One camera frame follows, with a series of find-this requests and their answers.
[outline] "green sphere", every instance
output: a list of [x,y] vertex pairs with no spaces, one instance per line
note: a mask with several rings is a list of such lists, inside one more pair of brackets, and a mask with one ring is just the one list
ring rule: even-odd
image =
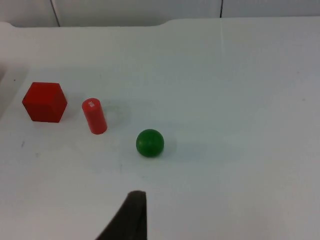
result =
[[138,152],[147,158],[158,156],[164,149],[165,141],[160,132],[146,129],[138,135],[135,142]]

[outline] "red cube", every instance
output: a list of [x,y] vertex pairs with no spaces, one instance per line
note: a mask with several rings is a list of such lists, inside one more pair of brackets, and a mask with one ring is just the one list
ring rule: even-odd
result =
[[58,123],[66,109],[67,100],[59,83],[33,82],[22,104],[32,121]]

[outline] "white wall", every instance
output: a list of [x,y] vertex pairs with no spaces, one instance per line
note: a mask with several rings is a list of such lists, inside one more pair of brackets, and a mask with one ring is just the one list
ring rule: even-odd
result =
[[0,22],[17,27],[56,27],[49,0],[0,0]]
[[61,26],[150,26],[218,18],[221,0],[54,0]]
[[320,0],[224,0],[222,16],[320,16]]

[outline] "ball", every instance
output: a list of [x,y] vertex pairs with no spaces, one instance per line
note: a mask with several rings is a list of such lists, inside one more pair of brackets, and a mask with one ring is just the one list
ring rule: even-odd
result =
[[146,129],[136,138],[135,146],[142,156],[154,158],[164,150],[165,141],[157,130]]

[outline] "cylinder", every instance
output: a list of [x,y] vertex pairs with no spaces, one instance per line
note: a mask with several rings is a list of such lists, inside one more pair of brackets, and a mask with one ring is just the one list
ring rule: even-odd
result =
[[107,123],[101,103],[96,98],[89,98],[82,103],[86,121],[93,134],[103,134],[107,130]]

